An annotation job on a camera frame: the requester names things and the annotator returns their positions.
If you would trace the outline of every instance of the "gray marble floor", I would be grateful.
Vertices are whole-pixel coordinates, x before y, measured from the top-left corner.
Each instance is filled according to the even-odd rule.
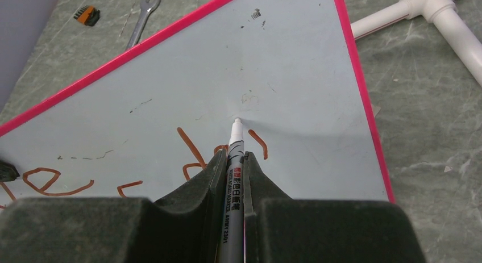
[[[0,123],[120,54],[139,0],[60,0]],[[143,38],[209,0],[163,0]],[[352,21],[398,0],[346,0]],[[457,0],[482,40],[482,0]],[[102,10],[94,28],[72,15]],[[435,27],[419,17],[357,42],[397,203],[430,262],[482,262],[482,88]]]

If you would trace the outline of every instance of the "pink border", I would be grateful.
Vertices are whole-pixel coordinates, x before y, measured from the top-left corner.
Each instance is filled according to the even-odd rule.
[[[158,33],[155,33],[145,41],[134,46],[132,49],[116,57],[115,59],[111,60],[107,64],[101,66],[100,68],[88,74],[84,78],[67,86],[62,91],[47,98],[46,100],[42,101],[40,104],[36,105],[35,107],[30,108],[26,112],[20,114],[16,118],[0,126],[0,136],[3,136],[6,133],[12,131],[13,129],[19,127],[20,125],[25,124],[30,119],[36,117],[37,115],[43,113],[44,111],[48,110],[54,105],[67,99],[71,95],[89,86],[96,80],[102,78],[103,76],[107,75],[108,73],[122,66],[126,62],[132,60],[136,56],[149,50],[154,45],[161,43],[165,39],[178,33],[179,31],[183,30],[187,26],[193,24],[194,22],[197,22],[198,20],[204,18],[211,12],[219,9],[220,7],[224,6],[225,4],[231,1],[232,0],[212,0],[209,3],[205,4],[204,6],[194,10],[187,16],[174,22],[173,24],[159,31]],[[392,185],[390,184],[390,178],[388,176],[388,170],[387,170],[387,165],[385,163],[385,158],[383,157],[383,150],[381,148],[378,130],[376,128],[375,118],[373,117],[373,111],[370,104],[370,97],[368,95],[367,86],[365,84],[365,80],[363,77],[363,71],[361,70],[362,66],[360,65],[360,60],[358,58],[358,52],[356,49],[355,40],[353,38],[353,33],[351,31],[350,19],[348,18],[345,2],[344,0],[334,0],[334,1],[336,5],[336,10],[338,11],[338,16],[342,25],[343,34],[347,44],[348,52],[350,54],[353,70],[355,72],[356,82],[358,83],[358,88],[360,90],[363,107],[367,115],[368,125],[370,127],[370,132],[372,134],[373,144],[375,145],[375,151],[380,164],[381,174],[383,177],[383,181],[385,183],[385,188],[387,189],[387,196],[389,201],[394,203],[395,197],[393,195]]]
[[[353,32],[351,31],[350,18],[348,17],[348,11],[346,9],[345,0],[335,0],[336,10],[338,11],[338,17],[342,24],[343,34],[345,35],[345,41],[350,54],[351,64],[353,65],[353,71],[355,72],[356,82],[358,83],[358,89],[361,95],[361,101],[365,108],[365,114],[367,115],[368,126],[372,134],[373,144],[375,145],[375,152],[377,154],[378,163],[380,164],[381,176],[385,183],[387,190],[388,200],[395,203],[395,196],[393,195],[392,184],[390,183],[390,176],[388,176],[387,164],[385,157],[383,156],[383,149],[381,147],[381,141],[378,135],[378,130],[375,123],[375,117],[373,115],[370,96],[368,95],[367,84],[363,77],[362,66],[360,59],[358,58],[358,50],[356,49],[355,39],[353,38]]]

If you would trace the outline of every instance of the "wrench head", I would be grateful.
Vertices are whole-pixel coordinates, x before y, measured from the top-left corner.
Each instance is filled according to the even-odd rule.
[[[151,12],[155,10],[159,4],[161,3],[161,0],[140,0],[140,9],[145,10],[147,12]]]

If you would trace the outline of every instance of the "brown marker stroke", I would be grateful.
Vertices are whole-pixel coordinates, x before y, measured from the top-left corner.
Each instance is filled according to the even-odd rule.
[[[42,186],[41,188],[38,188],[28,180],[28,176],[30,176],[32,174],[35,174],[35,173],[38,173],[38,172],[41,172],[41,171],[52,172],[54,174],[54,176],[47,183],[45,183],[44,186]],[[70,191],[70,192],[63,192],[63,193],[48,193],[48,192],[45,192],[55,181],[57,181],[57,179],[60,177],[60,175],[61,175],[61,173],[58,170],[55,170],[55,169],[36,168],[36,169],[33,169],[33,170],[30,170],[30,171],[27,171],[27,172],[23,173],[22,180],[23,180],[23,182],[25,182],[28,186],[30,186],[32,189],[34,189],[38,193],[40,193],[42,195],[45,195],[45,196],[49,196],[49,197],[62,197],[62,196],[69,196],[69,195],[77,194],[77,193],[79,193],[79,192],[81,192],[81,191],[83,191],[83,190],[85,190],[85,189],[94,185],[94,180],[91,179],[88,184],[86,184],[84,186],[81,186],[78,189],[75,189],[75,190]]]
[[[218,152],[218,150],[220,149],[225,149],[227,150],[228,149],[228,145],[219,145],[217,147],[214,148],[214,155],[216,155],[216,153]]]
[[[5,190],[5,192],[7,192],[7,194],[9,195],[9,197],[12,201],[16,201],[16,197],[14,196],[14,193],[12,193],[12,191],[10,191],[9,187],[5,183],[0,182],[0,186],[2,186],[2,188]],[[5,209],[5,206],[0,205],[0,209]]]
[[[195,156],[196,160],[201,165],[201,168],[204,169],[206,167],[206,163],[204,162],[204,159],[202,158],[201,154],[199,153],[199,151],[197,150],[196,146],[193,144],[191,139],[186,135],[186,133],[182,130],[182,128],[177,128],[177,132],[179,133],[179,136],[181,136],[182,140],[189,147],[189,149]]]
[[[256,134],[254,130],[249,130],[248,133],[255,139],[263,148],[263,157],[266,160],[268,158],[268,146],[266,143]]]
[[[136,182],[128,183],[126,185],[119,185],[119,186],[117,186],[117,192],[119,192],[119,195],[122,198],[127,198],[127,196],[124,195],[124,192],[122,191],[122,189],[127,188],[127,187],[131,187],[131,186],[140,185],[140,184],[142,184],[142,181],[136,181]]]
[[[182,173],[184,174],[186,181],[191,179],[188,174],[188,168],[194,168],[194,167],[202,168],[201,164],[198,162],[194,162],[192,164],[186,164],[182,167]]]

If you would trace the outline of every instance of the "white pvc pipe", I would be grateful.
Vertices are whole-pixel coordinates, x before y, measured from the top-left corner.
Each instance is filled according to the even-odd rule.
[[[353,37],[359,39],[409,16],[409,6],[401,1],[351,24]]]
[[[482,44],[453,9],[440,12],[434,25],[482,86]]]

